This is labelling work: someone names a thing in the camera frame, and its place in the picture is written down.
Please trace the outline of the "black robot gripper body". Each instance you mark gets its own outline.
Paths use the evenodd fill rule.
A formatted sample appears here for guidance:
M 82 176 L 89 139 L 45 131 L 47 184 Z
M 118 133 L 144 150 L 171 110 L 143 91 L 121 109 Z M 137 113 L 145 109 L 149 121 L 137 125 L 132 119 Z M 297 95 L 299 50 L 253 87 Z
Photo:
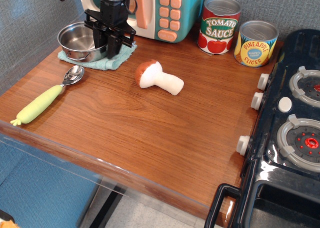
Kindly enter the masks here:
M 121 36 L 122 44 L 132 47 L 136 31 L 127 20 L 136 11 L 136 8 L 130 11 L 130 0 L 100 0 L 99 11 L 85 9 L 85 23 L 91 29 L 96 27 L 104 31 L 107 40 L 110 35 Z

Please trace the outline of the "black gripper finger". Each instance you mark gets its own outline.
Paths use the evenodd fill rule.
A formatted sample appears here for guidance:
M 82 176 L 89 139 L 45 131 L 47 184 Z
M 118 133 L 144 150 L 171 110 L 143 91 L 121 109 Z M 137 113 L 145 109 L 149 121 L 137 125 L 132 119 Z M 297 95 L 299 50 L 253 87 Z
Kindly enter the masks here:
M 110 35 L 107 41 L 107 58 L 111 59 L 118 55 L 122 46 L 122 37 Z
M 108 37 L 105 35 L 104 31 L 93 27 L 93 41 L 96 49 L 106 46 L 108 43 Z

